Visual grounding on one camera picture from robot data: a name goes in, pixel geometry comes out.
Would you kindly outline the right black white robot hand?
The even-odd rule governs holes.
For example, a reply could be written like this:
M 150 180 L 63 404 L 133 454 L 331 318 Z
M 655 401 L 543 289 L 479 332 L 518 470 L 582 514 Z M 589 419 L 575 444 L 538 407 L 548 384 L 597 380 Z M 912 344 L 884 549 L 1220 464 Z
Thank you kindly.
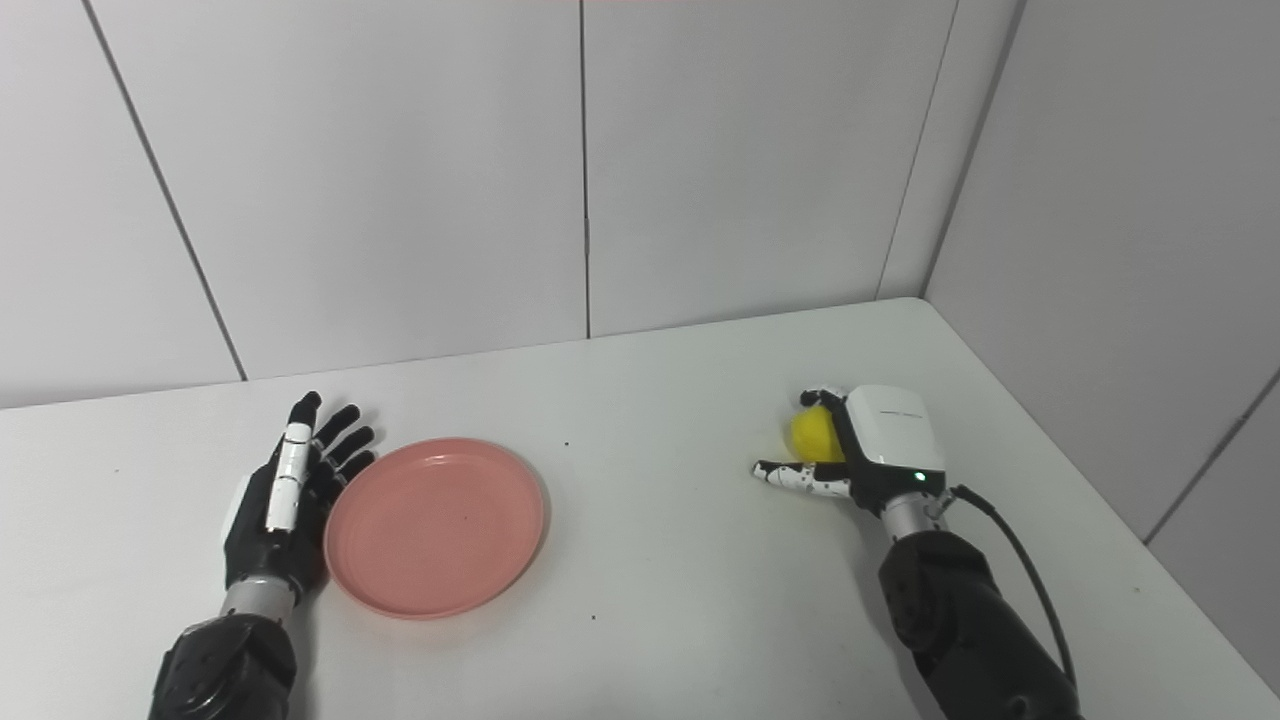
M 881 516 L 902 497 L 945 495 L 945 454 L 920 395 L 896 386 L 805 389 L 791 423 L 796 462 L 760 460 L 767 484 L 850 500 Z

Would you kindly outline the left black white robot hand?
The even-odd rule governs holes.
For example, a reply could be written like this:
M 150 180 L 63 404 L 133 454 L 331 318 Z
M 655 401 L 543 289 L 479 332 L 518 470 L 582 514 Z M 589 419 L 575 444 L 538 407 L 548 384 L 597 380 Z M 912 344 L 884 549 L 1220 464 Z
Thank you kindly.
M 225 585 L 251 577 L 288 583 L 294 600 L 319 588 L 326 575 L 323 541 L 332 511 L 355 478 L 376 459 L 375 430 L 361 423 L 362 411 L 348 404 L 317 424 L 323 398 L 306 393 L 291 410 L 288 427 L 306 428 L 303 442 L 279 437 L 268 461 L 251 475 L 223 543 Z M 300 469 L 294 528 L 270 530 L 268 510 L 282 452 L 306 452 Z

